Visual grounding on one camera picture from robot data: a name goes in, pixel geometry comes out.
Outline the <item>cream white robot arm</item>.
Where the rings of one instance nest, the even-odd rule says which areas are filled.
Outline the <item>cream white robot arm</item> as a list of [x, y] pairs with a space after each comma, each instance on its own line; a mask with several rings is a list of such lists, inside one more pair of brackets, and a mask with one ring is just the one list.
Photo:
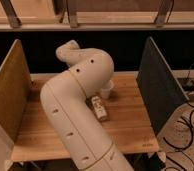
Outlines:
[[95, 118], [86, 100], [114, 73], [111, 56], [70, 40], [56, 49], [68, 69], [48, 80], [40, 92], [44, 112], [80, 171], [134, 171]]

